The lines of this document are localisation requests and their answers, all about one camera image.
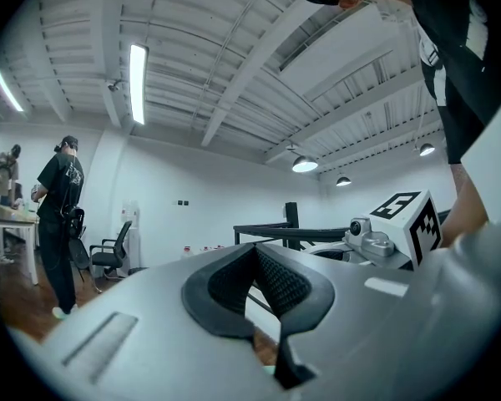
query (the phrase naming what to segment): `man in black t-shirt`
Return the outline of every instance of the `man in black t-shirt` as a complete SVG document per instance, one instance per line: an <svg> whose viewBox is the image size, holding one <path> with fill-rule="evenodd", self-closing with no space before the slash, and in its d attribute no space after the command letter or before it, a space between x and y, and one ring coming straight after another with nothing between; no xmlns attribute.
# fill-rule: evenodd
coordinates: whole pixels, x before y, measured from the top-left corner
<svg viewBox="0 0 501 401"><path fill-rule="evenodd" d="M348 9L361 0L308 0ZM460 159L501 105L501 0L398 0L412 6L421 27L423 74L438 102L453 175ZM488 219L465 175L443 224L443 246Z"/></svg>
<svg viewBox="0 0 501 401"><path fill-rule="evenodd" d="M64 223L67 211L78 204L84 185L84 170L76 156L78 140L63 138L54 149L56 155L47 163L38 177L41 185L33 192L32 200L39 202L39 245L44 271L58 298L58 307L52 309L58 319L65 319L76 308L73 271L68 259L68 237Z"/></svg>

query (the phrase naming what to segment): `black t-shirt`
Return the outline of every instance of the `black t-shirt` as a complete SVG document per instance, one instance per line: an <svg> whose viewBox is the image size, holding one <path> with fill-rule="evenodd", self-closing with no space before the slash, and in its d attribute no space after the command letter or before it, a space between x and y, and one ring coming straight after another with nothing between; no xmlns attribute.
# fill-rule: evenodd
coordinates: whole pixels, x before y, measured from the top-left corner
<svg viewBox="0 0 501 401"><path fill-rule="evenodd" d="M41 220L62 222L62 211L77 205L84 186L84 170L78 158L64 153L56 155L47 163L38 181L48 189L39 208Z"/></svg>
<svg viewBox="0 0 501 401"><path fill-rule="evenodd" d="M501 0L412 5L423 29L423 74L442 116L449 163L458 163L501 105Z"/></svg>

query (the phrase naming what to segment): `black metal frame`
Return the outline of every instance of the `black metal frame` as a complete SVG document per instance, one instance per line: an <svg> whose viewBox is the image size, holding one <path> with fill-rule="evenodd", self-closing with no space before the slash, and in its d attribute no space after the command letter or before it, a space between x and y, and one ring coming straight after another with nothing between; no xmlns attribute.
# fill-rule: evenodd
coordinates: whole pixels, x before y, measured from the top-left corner
<svg viewBox="0 0 501 401"><path fill-rule="evenodd" d="M301 242L339 242L345 236L347 227L339 229L300 229L299 213L296 202L286 203L286 222L273 224L259 224L251 226L234 226L234 243L240 245L240 235L263 236L263 242L277 241L282 239L282 245L292 250L305 249Z"/></svg>
<svg viewBox="0 0 501 401"><path fill-rule="evenodd" d="M254 288L256 288L257 290L260 290L260 286L256 283L256 281L252 282L252 286ZM262 300L260 300L259 298L256 298L254 297L251 292L248 292L247 293L247 296L248 298L250 298L254 303L256 303L258 306L260 306L262 309L265 309L266 311L268 311L268 313L270 314L274 314L273 313L273 310L268 306L266 305Z"/></svg>

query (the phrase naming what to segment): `black hat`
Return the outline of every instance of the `black hat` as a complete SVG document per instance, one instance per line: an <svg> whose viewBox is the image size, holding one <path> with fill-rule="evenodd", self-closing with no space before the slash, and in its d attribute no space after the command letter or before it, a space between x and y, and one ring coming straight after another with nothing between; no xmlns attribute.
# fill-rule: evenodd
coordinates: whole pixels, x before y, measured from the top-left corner
<svg viewBox="0 0 501 401"><path fill-rule="evenodd" d="M13 156L15 159L18 159L18 157L20 156L20 145L15 144L11 148L11 156Z"/></svg>
<svg viewBox="0 0 501 401"><path fill-rule="evenodd" d="M78 139L74 138L72 135L67 135L61 140L60 144L56 145L53 151L59 153L65 143L67 143L71 149L78 150Z"/></svg>

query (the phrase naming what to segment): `white wall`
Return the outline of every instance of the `white wall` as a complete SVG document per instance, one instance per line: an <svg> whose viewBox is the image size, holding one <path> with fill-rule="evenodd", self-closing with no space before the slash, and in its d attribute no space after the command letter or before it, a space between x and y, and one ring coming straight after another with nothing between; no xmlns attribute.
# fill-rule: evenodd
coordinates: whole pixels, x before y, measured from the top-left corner
<svg viewBox="0 0 501 401"><path fill-rule="evenodd" d="M94 151L99 142L100 131L70 128L67 126L34 126L30 124L0 125L0 152L19 144L22 148L18 159L19 182L23 196L28 197L37 183L37 177L53 156L53 148L65 135L78 139L78 159L87 177Z"/></svg>
<svg viewBox="0 0 501 401"><path fill-rule="evenodd" d="M104 238L114 239L111 232L115 181L129 136L121 129L109 127L102 133L91 162L89 178L83 185L82 206L86 210L83 237L85 245L96 245Z"/></svg>
<svg viewBox="0 0 501 401"><path fill-rule="evenodd" d="M330 226L349 226L351 218L373 211L398 192L430 190L438 212L449 210L457 194L453 174L443 155L443 150L431 155L401 161L371 173L346 174L352 184L327 188L326 218Z"/></svg>
<svg viewBox="0 0 501 401"><path fill-rule="evenodd" d="M281 209L289 201L298 203L301 226L326 226L316 180L135 137L117 176L114 230L128 199L139 202L142 266L177 260L184 246L233 245L234 225L284 221ZM190 206L172 205L177 200Z"/></svg>

